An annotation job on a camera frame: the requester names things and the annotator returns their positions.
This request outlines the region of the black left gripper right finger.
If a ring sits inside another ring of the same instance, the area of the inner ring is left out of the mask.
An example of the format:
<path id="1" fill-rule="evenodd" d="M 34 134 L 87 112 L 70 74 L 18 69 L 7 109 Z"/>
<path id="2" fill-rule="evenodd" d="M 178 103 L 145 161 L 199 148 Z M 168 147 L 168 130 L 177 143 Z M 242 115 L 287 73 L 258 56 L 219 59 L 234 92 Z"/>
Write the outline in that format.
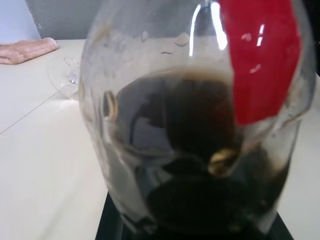
<path id="1" fill-rule="evenodd" d="M 293 240 L 291 233 L 287 229 L 279 213 L 277 213 L 276 218 L 268 232 L 268 240 Z"/>

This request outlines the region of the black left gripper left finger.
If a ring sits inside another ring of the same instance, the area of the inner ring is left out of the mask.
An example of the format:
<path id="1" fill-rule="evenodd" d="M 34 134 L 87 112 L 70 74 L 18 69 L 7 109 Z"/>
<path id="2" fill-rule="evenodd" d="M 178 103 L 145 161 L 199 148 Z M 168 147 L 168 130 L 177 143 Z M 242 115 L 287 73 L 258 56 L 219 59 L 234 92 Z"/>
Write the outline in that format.
<path id="1" fill-rule="evenodd" d="M 116 209 L 113 200 L 108 193 L 104 203 L 100 222 L 98 225 L 96 240 L 124 240 L 124 224 Z"/>

